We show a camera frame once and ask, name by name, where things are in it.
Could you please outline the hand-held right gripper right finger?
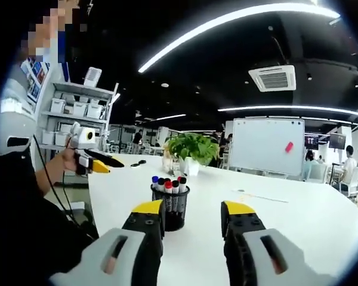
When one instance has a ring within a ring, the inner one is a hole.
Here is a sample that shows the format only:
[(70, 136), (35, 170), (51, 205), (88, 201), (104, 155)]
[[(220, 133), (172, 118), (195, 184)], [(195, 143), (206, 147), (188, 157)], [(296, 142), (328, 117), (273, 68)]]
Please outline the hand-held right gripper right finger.
[(255, 210), (221, 203), (221, 233), (230, 285), (323, 285), (324, 275), (306, 264), (303, 251)]

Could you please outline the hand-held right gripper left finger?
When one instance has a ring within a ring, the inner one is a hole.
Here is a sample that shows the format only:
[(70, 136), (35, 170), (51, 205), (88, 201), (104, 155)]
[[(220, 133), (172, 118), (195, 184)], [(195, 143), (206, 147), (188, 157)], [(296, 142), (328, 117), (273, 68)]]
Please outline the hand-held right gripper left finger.
[(163, 255), (165, 206), (162, 200), (135, 207), (123, 227), (89, 245), (81, 261), (50, 278), (52, 285), (156, 285)]

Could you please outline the person's left hand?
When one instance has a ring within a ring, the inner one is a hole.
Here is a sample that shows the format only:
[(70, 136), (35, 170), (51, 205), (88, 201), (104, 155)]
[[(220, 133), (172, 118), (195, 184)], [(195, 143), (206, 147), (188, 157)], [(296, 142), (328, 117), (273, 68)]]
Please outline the person's left hand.
[(62, 160), (63, 170), (64, 171), (77, 171), (77, 163), (75, 159), (75, 150), (71, 148), (65, 148), (60, 152), (60, 158)]

